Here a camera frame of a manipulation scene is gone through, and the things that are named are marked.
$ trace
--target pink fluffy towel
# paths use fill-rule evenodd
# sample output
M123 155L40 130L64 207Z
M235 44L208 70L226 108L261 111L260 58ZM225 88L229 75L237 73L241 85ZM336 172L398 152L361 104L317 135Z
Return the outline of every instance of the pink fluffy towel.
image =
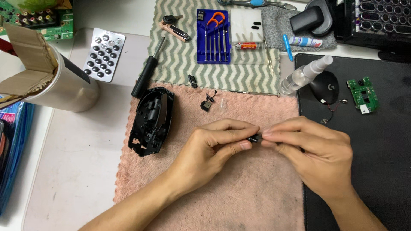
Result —
M200 103L214 90L152 83L175 93L173 120L161 151L146 157L127 147L137 99L132 99L126 139L118 166L114 202L144 187L173 162L193 127L223 118L243 120L261 129L298 116L295 98L245 95L218 91L210 111ZM220 109L222 99L227 109ZM191 192L162 211L147 231L303 231L302 183L291 163L281 154L254 144L234 155L204 187Z

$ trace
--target spray bottle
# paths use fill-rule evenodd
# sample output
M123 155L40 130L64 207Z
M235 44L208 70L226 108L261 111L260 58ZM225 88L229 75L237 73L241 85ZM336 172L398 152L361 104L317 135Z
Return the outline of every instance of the spray bottle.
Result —
M332 62L332 57L326 55L319 60L312 61L308 65L299 67L280 83L280 92L284 95L289 95L311 83Z

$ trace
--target black mouse top shell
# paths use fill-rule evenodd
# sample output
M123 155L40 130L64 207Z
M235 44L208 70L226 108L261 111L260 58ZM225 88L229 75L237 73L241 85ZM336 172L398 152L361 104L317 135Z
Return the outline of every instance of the black mouse top shell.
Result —
M328 71L323 71L309 83L315 98L322 104L333 104L338 100L339 84L335 75Z

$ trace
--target mouse circuit board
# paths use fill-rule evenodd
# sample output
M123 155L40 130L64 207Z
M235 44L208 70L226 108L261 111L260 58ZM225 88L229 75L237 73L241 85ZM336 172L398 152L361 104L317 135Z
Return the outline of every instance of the mouse circuit board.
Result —
M20 12L5 0L0 0L0 35L7 34L3 27L5 23L34 29L41 33L47 41L73 38L72 9Z
M369 77L364 77L358 82L355 79L348 80L347 86L353 94L356 108L360 109L362 114L371 113L379 107L380 103Z

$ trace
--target green and white zigzag towel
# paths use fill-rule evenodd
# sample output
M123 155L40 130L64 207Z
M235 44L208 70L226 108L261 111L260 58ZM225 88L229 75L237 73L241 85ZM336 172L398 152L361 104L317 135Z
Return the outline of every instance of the green and white zigzag towel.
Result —
M268 64L265 65L225 65L198 64L196 41L196 10L244 8L241 6L223 6L217 0L157 0L154 11L154 22L150 32L148 53L154 54L161 37L165 36L159 56L159 64L152 79L171 84L190 85L187 75L194 75L200 87L216 88L229 91L277 93L279 82L279 50L269 49L274 76L271 76ZM169 32L162 30L159 22L165 15L183 15L175 24L187 32L191 41L184 43Z

